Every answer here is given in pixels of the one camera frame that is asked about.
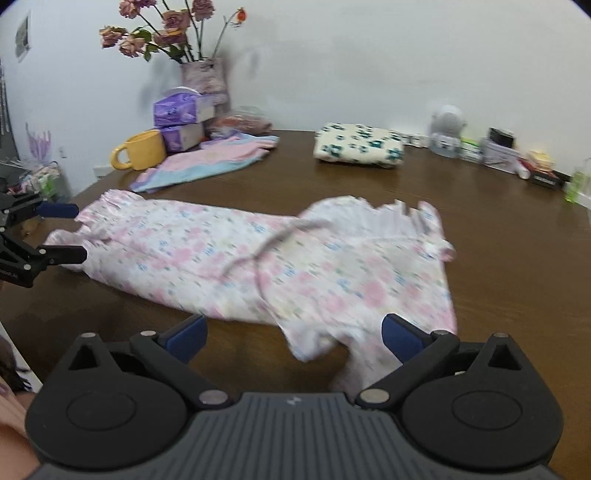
brown table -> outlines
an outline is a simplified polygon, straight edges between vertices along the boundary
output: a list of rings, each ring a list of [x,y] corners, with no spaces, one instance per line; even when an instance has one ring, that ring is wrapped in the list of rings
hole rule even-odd
[[[266,160],[244,170],[171,187],[148,197],[295,215],[325,197],[354,195],[373,205],[400,199],[438,208],[457,259],[446,267],[459,332],[484,341],[509,332],[560,402],[564,435],[553,467],[565,478],[591,468],[591,228],[587,212],[559,192],[517,176],[427,149],[409,148],[399,170],[318,163],[313,134],[280,132]],[[135,172],[115,172],[76,197],[80,207],[111,188],[125,189]],[[46,220],[30,238],[41,243],[73,221]],[[43,379],[74,337],[104,340],[163,330],[186,317],[61,268],[41,274],[30,290],[6,286],[2,322]],[[209,342],[193,366],[223,388],[321,391],[345,363],[339,347],[309,364],[296,361],[271,326],[209,322]]]

yellow mug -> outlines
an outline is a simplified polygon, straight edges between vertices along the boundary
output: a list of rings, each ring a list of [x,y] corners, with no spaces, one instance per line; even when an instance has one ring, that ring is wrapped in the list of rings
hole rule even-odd
[[[129,161],[121,163],[119,153],[127,150]],[[111,166],[117,170],[145,170],[155,167],[166,158],[164,140],[159,130],[148,130],[129,138],[123,145],[118,146],[111,154]]]

white dress with pink flowers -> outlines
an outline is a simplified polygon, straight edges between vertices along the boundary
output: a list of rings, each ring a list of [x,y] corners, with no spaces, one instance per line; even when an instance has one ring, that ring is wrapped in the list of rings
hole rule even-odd
[[[349,394],[400,365],[381,341],[386,314],[456,330],[443,269],[453,248],[428,203],[337,197],[290,217],[110,190],[77,220],[47,240],[86,247],[69,268],[186,312],[278,325],[302,361],[343,342],[337,387]]]

white toy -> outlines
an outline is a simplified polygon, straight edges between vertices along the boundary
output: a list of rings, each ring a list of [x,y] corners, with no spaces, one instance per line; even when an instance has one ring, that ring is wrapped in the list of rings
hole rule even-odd
[[[464,115],[458,107],[442,106],[433,114],[431,151],[444,157],[456,158],[462,146],[461,133],[465,126]]]

electrical outlet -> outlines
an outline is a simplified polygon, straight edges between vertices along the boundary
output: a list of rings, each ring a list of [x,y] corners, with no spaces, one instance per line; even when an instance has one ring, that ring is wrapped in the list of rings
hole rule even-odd
[[[113,167],[94,167],[92,171],[95,173],[96,179],[100,180],[111,173],[113,171]]]

